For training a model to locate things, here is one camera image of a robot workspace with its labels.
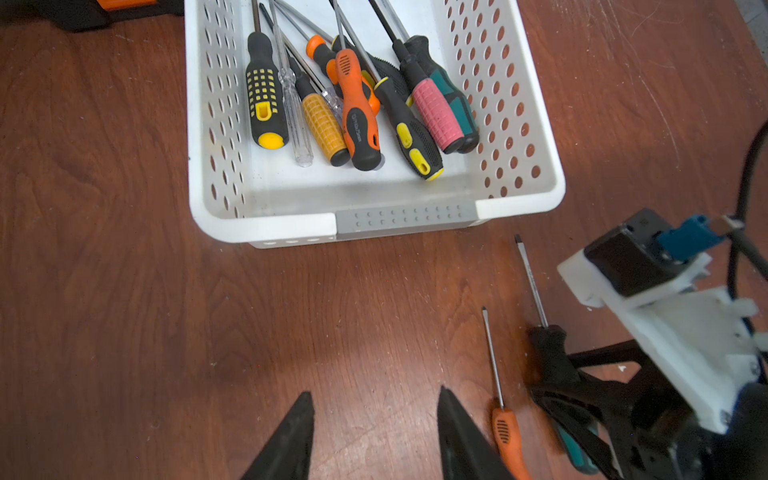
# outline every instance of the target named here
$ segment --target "blue connector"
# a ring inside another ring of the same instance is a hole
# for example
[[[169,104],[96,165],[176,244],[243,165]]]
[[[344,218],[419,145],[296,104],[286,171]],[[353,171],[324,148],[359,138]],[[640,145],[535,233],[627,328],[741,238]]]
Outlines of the blue connector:
[[[684,262],[725,240],[710,229],[710,219],[695,215],[685,220],[680,228],[659,233],[656,241],[673,260]]]

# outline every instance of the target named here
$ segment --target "brown wooden surface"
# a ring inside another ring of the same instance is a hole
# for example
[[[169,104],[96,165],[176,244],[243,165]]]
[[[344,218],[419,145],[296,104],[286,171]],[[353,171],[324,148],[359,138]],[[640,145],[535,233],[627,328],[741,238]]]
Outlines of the brown wooden surface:
[[[218,243],[190,216],[182,18],[2,27],[2,476],[239,478],[308,389],[310,478],[441,478],[441,384],[488,433],[486,305],[531,473],[580,477],[525,392],[536,317],[512,237],[571,351],[626,339],[556,265],[641,207],[732,211],[768,71],[731,0],[520,8],[567,177],[560,207],[270,251]],[[749,231],[768,252],[765,168]],[[711,286],[725,249],[714,256]],[[743,265],[742,294],[768,309]]]

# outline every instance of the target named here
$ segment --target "wooden table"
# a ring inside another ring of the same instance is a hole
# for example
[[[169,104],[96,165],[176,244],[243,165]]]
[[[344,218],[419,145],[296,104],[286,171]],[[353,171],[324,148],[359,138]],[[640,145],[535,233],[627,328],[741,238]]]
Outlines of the wooden table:
[[[768,70],[731,0],[520,9],[567,176],[560,207],[269,251],[218,243],[191,218],[182,18],[2,27],[4,476],[239,478],[311,390],[310,478],[441,478],[440,385],[488,434],[486,305],[531,473],[579,477],[526,394],[537,320],[513,235],[569,350],[626,339],[555,267],[641,207],[674,222],[731,212]],[[767,167],[749,228],[763,252]],[[713,255],[708,286],[724,281],[726,247]],[[741,272],[741,293],[768,309],[766,285]]]

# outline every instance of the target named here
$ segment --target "orange screwdriver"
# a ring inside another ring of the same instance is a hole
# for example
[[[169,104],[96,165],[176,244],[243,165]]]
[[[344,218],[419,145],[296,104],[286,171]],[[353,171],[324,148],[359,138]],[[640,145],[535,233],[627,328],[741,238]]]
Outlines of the orange screwdriver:
[[[378,167],[382,162],[382,152],[379,146],[379,124],[376,115],[368,104],[368,99],[362,92],[362,71],[360,60],[351,48],[346,47],[344,30],[337,0],[333,0],[336,11],[336,23],[339,26],[339,38],[342,49],[336,54],[336,74],[344,93],[344,114],[341,128],[344,141],[352,155],[352,165],[358,170],[368,171]]]
[[[482,319],[485,321],[485,335],[488,337],[488,349],[491,351],[491,365],[493,365],[493,376],[496,381],[496,392],[498,393],[497,409],[494,409],[491,423],[493,425],[493,438],[498,447],[498,453],[502,457],[504,465],[517,480],[532,480],[528,468],[525,466],[522,450],[522,437],[520,436],[520,426],[518,418],[511,410],[504,408],[504,397],[502,397],[502,384],[498,381],[498,369],[496,368],[496,355],[493,353],[493,341],[491,340],[491,327],[488,324],[488,310],[482,307]]]

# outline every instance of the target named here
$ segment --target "black cable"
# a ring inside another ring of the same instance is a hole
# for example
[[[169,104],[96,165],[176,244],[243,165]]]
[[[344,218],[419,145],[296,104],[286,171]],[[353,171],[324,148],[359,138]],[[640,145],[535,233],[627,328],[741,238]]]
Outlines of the black cable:
[[[731,247],[735,248],[739,253],[743,253],[744,256],[757,268],[760,275],[768,281],[768,260],[760,255],[760,251],[757,246],[752,243],[752,240],[744,233],[743,230],[733,230],[728,234],[731,241]]]
[[[739,184],[739,197],[736,203],[736,213],[733,216],[736,220],[741,220],[746,224],[746,212],[750,204],[750,191],[752,190],[752,179],[755,174],[755,166],[760,158],[760,150],[768,137],[768,121],[757,131],[752,140],[750,149],[744,159],[744,168],[741,171],[741,182]],[[732,299],[737,297],[737,270],[739,267],[739,249],[731,244],[730,254],[728,256],[728,294]],[[751,321],[747,321],[746,327],[750,334],[754,331]]]

